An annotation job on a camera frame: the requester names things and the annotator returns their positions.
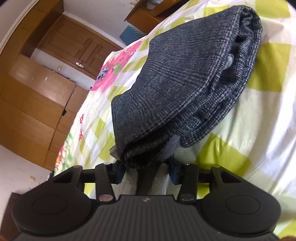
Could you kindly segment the blue foam mat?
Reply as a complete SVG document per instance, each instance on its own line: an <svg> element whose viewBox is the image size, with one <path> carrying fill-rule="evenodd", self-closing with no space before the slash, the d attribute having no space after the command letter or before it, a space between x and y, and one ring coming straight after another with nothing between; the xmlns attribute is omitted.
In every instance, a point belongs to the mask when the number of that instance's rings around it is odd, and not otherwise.
<svg viewBox="0 0 296 241"><path fill-rule="evenodd" d="M123 30L119 37L124 42L124 44L128 46L129 44L141 39L144 36L144 33L139 31L134 26L129 25Z"/></svg>

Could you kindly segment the wooden wardrobe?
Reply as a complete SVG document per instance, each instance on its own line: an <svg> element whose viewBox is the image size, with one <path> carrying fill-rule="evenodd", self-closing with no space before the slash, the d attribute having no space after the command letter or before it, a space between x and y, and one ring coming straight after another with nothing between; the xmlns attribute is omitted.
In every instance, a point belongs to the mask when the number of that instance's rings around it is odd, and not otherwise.
<svg viewBox="0 0 296 241"><path fill-rule="evenodd" d="M1 145L50 171L88 93L31 59L63 10L62 1L33 1L1 52Z"/></svg>

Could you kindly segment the dark plaid folded pants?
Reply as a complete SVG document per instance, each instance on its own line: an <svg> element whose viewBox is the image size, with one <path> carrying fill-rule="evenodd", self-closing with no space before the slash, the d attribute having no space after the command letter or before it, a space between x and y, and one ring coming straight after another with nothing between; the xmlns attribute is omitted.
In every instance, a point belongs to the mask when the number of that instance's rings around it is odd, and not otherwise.
<svg viewBox="0 0 296 241"><path fill-rule="evenodd" d="M250 79L261 33L256 11L239 5L154 37L135 83L111 102L118 159L143 168L211 132Z"/></svg>

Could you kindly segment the yellow checkered bed sheet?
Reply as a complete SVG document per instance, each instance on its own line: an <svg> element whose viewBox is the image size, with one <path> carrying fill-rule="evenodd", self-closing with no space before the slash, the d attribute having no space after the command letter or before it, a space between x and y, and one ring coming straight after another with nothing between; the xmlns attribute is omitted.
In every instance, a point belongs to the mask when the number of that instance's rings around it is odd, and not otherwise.
<svg viewBox="0 0 296 241"><path fill-rule="evenodd" d="M196 145L175 158L220 165L273 195L281 205L278 237L295 235L295 7L287 1L189 1L141 38L135 83L153 37L235 5L253 8L263 27L254 71L236 105Z"/></svg>

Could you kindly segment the cartoon print pink quilt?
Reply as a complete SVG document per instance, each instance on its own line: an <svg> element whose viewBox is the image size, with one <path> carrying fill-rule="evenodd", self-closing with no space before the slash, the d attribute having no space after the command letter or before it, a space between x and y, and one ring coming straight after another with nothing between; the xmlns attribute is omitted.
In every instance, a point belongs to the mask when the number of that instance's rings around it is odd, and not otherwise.
<svg viewBox="0 0 296 241"><path fill-rule="evenodd" d="M59 150L55 174L75 165L92 169L98 164L115 162L110 155L115 145L111 101L128 90L135 80L132 67L140 62L136 57L143 41L140 39L107 56Z"/></svg>

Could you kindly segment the wooden door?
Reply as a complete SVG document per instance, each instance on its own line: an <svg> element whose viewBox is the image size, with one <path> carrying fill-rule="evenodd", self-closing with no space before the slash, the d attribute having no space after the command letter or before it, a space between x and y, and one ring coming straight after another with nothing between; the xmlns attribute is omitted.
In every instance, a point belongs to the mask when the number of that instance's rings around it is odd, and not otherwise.
<svg viewBox="0 0 296 241"><path fill-rule="evenodd" d="M107 56L122 48L86 25L61 15L46 32L38 49L96 79Z"/></svg>

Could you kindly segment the light grey pants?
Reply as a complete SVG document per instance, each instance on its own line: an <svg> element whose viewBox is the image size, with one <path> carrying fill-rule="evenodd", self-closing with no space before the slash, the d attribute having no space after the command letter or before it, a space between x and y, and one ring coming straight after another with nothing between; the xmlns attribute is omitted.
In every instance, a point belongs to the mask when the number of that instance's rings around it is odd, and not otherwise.
<svg viewBox="0 0 296 241"><path fill-rule="evenodd" d="M143 150L133 148L120 155L117 146L113 146L109 150L110 155L122 161L126 166L122 182L112 185L116 199L121 195L165 194L164 186L168 175L168 166L165 161L174 154L178 147L178 143L165 143Z"/></svg>

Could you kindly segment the wooden side desk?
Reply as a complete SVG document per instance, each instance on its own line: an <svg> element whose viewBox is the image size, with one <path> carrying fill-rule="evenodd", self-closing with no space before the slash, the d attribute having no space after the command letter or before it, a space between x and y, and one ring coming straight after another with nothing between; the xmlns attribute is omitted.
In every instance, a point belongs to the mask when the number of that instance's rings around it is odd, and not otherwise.
<svg viewBox="0 0 296 241"><path fill-rule="evenodd" d="M155 6L153 9L148 9L147 1L138 1L138 3L133 7L133 9L125 18L125 21L147 35L159 23L161 23L187 2L188 1L186 0L165 0Z"/></svg>

